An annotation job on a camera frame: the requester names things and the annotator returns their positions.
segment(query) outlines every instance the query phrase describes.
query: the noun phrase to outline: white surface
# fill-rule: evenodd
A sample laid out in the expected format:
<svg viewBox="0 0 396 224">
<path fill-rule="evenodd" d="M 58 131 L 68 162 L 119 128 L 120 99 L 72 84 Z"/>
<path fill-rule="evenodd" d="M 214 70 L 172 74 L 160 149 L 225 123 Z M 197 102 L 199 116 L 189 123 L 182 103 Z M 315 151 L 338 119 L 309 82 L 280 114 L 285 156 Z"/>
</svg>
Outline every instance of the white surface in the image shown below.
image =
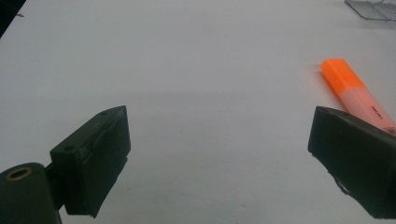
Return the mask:
<svg viewBox="0 0 396 224">
<path fill-rule="evenodd" d="M 307 151 L 318 73 L 343 57 L 396 118 L 396 25 L 339 0 L 28 0 L 0 40 L 0 170 L 50 163 L 97 112 L 127 105 L 132 152 L 96 219 L 375 220 Z"/>
</svg>

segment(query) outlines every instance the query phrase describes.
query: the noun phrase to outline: black plastic part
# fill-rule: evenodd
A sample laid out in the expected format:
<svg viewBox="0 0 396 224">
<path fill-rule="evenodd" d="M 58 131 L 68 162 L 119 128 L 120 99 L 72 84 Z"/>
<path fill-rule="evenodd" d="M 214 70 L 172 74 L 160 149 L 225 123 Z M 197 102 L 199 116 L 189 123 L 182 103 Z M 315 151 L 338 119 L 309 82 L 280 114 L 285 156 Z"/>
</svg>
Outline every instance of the black plastic part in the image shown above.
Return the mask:
<svg viewBox="0 0 396 224">
<path fill-rule="evenodd" d="M 395 137 L 346 112 L 318 106 L 308 150 L 371 216 L 396 218 Z"/>
<path fill-rule="evenodd" d="M 0 223 L 62 223 L 43 165 L 26 163 L 0 174 Z"/>
<path fill-rule="evenodd" d="M 25 0 L 0 0 L 0 38 L 24 3 Z"/>
<path fill-rule="evenodd" d="M 130 149 L 126 107 L 97 114 L 50 152 L 53 167 L 48 169 L 64 185 L 64 197 L 54 197 L 64 199 L 70 215 L 96 217 Z"/>
</svg>

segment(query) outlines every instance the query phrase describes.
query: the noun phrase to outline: highlighter cap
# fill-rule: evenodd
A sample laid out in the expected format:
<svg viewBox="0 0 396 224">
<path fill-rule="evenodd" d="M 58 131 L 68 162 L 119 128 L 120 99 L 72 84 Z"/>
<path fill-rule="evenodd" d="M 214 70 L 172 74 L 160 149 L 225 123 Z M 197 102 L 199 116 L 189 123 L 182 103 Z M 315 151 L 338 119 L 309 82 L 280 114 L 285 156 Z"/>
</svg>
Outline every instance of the highlighter cap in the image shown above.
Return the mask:
<svg viewBox="0 0 396 224">
<path fill-rule="evenodd" d="M 327 59 L 320 68 L 326 81 L 338 96 L 351 88 L 365 88 L 364 83 L 344 59 Z"/>
</svg>

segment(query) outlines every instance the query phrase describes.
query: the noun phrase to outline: pink highlighter body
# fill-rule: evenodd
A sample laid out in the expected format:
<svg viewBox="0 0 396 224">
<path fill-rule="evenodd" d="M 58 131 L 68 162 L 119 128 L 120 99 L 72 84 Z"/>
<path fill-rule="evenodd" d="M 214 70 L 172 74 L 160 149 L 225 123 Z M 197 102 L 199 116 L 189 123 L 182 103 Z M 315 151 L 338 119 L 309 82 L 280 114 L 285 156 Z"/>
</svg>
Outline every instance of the pink highlighter body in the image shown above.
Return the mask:
<svg viewBox="0 0 396 224">
<path fill-rule="evenodd" d="M 344 59 L 325 60 L 320 68 L 351 115 L 396 136 L 396 123 Z"/>
</svg>

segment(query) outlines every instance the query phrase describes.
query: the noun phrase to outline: highlighter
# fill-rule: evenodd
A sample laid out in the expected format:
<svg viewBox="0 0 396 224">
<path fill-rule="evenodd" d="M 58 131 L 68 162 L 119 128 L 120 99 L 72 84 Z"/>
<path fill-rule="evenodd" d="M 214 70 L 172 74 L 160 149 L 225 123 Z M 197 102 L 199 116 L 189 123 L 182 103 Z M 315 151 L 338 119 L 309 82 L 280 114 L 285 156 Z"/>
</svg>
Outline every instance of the highlighter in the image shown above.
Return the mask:
<svg viewBox="0 0 396 224">
<path fill-rule="evenodd" d="M 395 122 L 344 59 L 327 59 L 320 68 L 351 115 L 396 136 Z"/>
</svg>

